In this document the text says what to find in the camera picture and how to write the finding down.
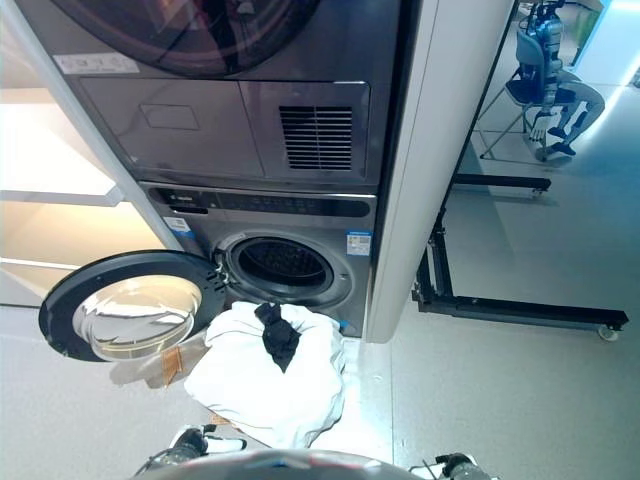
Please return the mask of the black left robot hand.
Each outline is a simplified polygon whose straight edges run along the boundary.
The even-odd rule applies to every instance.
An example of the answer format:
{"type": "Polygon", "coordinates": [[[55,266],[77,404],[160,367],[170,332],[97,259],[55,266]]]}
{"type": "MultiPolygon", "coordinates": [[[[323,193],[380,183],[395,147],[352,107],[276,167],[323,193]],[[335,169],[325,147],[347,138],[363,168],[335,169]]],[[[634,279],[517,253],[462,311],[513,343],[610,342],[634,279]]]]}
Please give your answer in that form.
{"type": "Polygon", "coordinates": [[[190,449],[204,456],[242,451],[247,447],[247,441],[218,436],[215,424],[185,425],[175,434],[169,447],[190,449]]]}

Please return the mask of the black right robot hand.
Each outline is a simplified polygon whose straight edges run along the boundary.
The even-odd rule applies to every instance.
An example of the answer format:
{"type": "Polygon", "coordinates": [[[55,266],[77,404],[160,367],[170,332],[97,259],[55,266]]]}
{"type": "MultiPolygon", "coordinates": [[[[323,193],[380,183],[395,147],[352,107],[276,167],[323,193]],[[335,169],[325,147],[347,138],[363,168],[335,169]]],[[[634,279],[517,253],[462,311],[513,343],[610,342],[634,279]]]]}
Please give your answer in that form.
{"type": "Polygon", "coordinates": [[[452,470],[463,464],[476,464],[472,455],[460,452],[437,455],[431,462],[422,460],[420,464],[411,466],[408,471],[423,479],[452,479],[452,470]]]}

